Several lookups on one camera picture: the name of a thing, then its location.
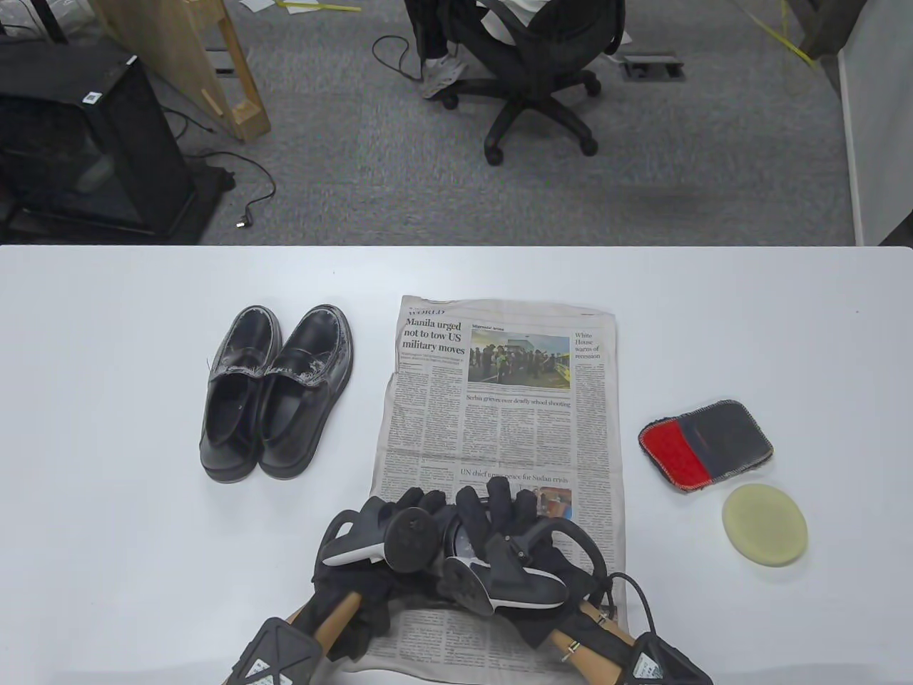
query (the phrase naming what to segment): person's leg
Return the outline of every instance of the person's leg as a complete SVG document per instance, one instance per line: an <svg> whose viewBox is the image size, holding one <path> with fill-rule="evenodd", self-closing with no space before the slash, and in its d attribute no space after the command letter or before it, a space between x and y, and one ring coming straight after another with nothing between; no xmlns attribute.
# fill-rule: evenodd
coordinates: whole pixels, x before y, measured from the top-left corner
<svg viewBox="0 0 913 685"><path fill-rule="evenodd" d="M447 52L447 39L437 18L438 0L404 0L422 59L422 97L429 99L453 84L467 65Z"/></svg>
<svg viewBox="0 0 913 685"><path fill-rule="evenodd" d="M444 28L437 18L437 0L404 0L412 22L415 50L420 59L440 59L447 54Z"/></svg>

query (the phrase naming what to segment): red and gray cloth pad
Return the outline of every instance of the red and gray cloth pad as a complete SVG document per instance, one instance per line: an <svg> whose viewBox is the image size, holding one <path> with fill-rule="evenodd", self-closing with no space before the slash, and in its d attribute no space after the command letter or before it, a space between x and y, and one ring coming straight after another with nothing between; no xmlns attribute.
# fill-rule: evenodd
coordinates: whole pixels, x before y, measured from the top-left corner
<svg viewBox="0 0 913 685"><path fill-rule="evenodd" d="M773 445L735 400L654 421L639 441L663 476L684 492L755 469L773 456Z"/></svg>

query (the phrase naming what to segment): white table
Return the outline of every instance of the white table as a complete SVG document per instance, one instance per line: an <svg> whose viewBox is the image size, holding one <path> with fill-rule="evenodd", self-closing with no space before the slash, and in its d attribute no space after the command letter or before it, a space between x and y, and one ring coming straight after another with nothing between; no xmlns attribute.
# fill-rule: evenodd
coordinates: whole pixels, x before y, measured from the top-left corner
<svg viewBox="0 0 913 685"><path fill-rule="evenodd" d="M326 524L371 483L405 293L616 315L627 570L661 634L718 683L762 669L803 684L913 678L913 252L5 247L4 682L218 685L263 619L302 604ZM324 301L352 323L355 369L312 465L287 482L212 482L197 441L228 323L258 302L288 333ZM776 455L678 494L637 433L724 396ZM727 542L722 503L752 480L802 507L798 564L765 569Z"/></svg>

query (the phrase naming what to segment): shoe polish sponge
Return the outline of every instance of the shoe polish sponge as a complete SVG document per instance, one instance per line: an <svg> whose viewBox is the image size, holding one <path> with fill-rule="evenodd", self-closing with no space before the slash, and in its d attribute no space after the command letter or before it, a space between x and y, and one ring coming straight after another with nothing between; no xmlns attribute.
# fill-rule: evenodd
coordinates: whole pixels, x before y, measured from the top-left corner
<svg viewBox="0 0 913 685"><path fill-rule="evenodd" d="M756 564L786 566L808 547L805 517L789 495L770 485L736 488L723 504L729 541Z"/></svg>
<svg viewBox="0 0 913 685"><path fill-rule="evenodd" d="M756 469L773 455L773 445L735 400L661 418L640 432L639 441L663 477L683 492Z"/></svg>

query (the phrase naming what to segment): wooden handle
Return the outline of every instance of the wooden handle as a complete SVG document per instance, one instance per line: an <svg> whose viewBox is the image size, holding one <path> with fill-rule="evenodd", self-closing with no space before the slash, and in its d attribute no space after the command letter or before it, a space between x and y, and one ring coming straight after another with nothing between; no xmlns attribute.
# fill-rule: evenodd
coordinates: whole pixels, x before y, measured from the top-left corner
<svg viewBox="0 0 913 685"><path fill-rule="evenodd" d="M582 602L580 609L584 614L592 618L593 621L599 619L599 610L589 602ZM634 638L625 633L614 621L605 621L602 628L603 630L608 630L610 633L617 635L629 645L633 645L635 642ZM568 653L568 649L573 642L572 638L569 638L560 630L553 631L549 637L551 638L551 642L560 649L562 653ZM577 651L571 654L571 657L568 660L582 673L583 677L586 678L590 685L615 685L615 683L618 682L618 677L622 674L621 666L610 661L606 657L601 657L592 649L584 646L580 646Z"/></svg>
<svg viewBox="0 0 913 685"><path fill-rule="evenodd" d="M358 611L361 604L362 596L357 592L350 592L314 632L314 639L323 647L324 656L330 651L330 647L333 646L343 629L349 625L349 621L355 616L355 612Z"/></svg>

